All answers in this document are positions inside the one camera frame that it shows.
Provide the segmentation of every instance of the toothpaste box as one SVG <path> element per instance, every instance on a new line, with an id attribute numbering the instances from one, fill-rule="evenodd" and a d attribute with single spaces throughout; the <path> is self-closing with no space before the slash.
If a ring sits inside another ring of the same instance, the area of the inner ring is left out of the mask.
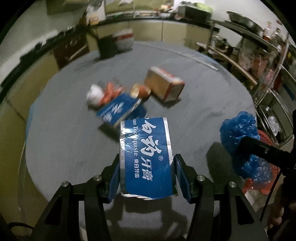
<path id="1" fill-rule="evenodd" d="M 141 99 L 134 99 L 122 93 L 102 107 L 96 115 L 101 117 L 105 123 L 117 127 L 122 120 L 143 118 L 146 114 Z"/>
<path id="2" fill-rule="evenodd" d="M 121 195 L 145 200 L 177 194 L 168 121 L 141 118 L 120 123 Z"/>

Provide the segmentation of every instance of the gray tablecloth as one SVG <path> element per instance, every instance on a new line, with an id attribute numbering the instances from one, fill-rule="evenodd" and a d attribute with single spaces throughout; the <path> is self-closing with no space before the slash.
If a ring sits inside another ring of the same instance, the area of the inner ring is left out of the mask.
<path id="1" fill-rule="evenodd" d="M 110 165 L 119 142 L 100 128 L 101 120 L 87 108 L 91 84 L 117 78 L 129 90 L 143 83 L 147 70 L 159 66 L 186 82 L 180 101 L 163 105 L 154 97 L 144 104 L 148 117 L 167 117 L 173 154 L 180 153 L 198 174 L 219 183 L 239 181 L 230 156 L 220 144 L 221 123 L 240 111 L 255 114 L 245 87 L 212 59 L 182 46 L 150 43 L 211 63 L 214 71 L 194 60 L 135 42 L 131 51 L 98 61 L 98 53 L 74 61 L 46 85 L 27 139 L 26 161 L 37 189 L 50 200 L 61 182 L 86 182 Z M 194 205 L 177 197 L 144 201 L 118 195 L 104 205 L 112 238 L 155 240 L 186 235 Z M 80 209 L 83 224 L 83 206 Z"/>

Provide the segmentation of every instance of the white plastic bag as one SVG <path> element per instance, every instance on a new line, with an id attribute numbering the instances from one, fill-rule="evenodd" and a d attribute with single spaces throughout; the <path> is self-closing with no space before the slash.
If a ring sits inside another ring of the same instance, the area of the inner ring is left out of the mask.
<path id="1" fill-rule="evenodd" d="M 100 100 L 104 97 L 104 91 L 98 85 L 92 84 L 91 89 L 86 94 L 87 103 L 98 106 Z"/>
<path id="2" fill-rule="evenodd" d="M 270 127 L 272 128 L 272 132 L 276 136 L 278 134 L 278 132 L 281 131 L 281 128 L 280 128 L 279 124 L 277 123 L 274 116 L 269 116 L 267 118 L 267 120 L 268 120 L 268 122 L 270 124 Z"/>

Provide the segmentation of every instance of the blue plastic bag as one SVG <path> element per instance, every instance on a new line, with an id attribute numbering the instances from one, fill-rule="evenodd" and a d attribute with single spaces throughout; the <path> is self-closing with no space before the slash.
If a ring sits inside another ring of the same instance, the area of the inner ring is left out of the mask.
<path id="1" fill-rule="evenodd" d="M 242 178 L 251 178 L 257 183 L 270 181 L 271 167 L 265 160 L 251 154 L 237 153 L 238 145 L 245 136 L 260 140 L 256 127 L 256 118 L 241 111 L 237 117 L 226 119 L 220 128 L 221 143 L 232 156 L 232 166 L 236 174 Z"/>

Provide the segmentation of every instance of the bottle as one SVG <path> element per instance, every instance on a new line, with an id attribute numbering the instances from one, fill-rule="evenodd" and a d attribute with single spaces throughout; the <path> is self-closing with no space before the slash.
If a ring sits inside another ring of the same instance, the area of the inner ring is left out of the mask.
<path id="1" fill-rule="evenodd" d="M 271 36 L 272 36 L 271 22 L 267 22 L 267 27 L 264 29 L 263 39 L 269 42 Z"/>
<path id="2" fill-rule="evenodd" d="M 273 44 L 274 46 L 278 45 L 278 40 L 280 38 L 280 33 L 281 30 L 279 28 L 276 28 L 276 30 L 272 33 L 271 37 L 270 37 L 270 43 Z"/>

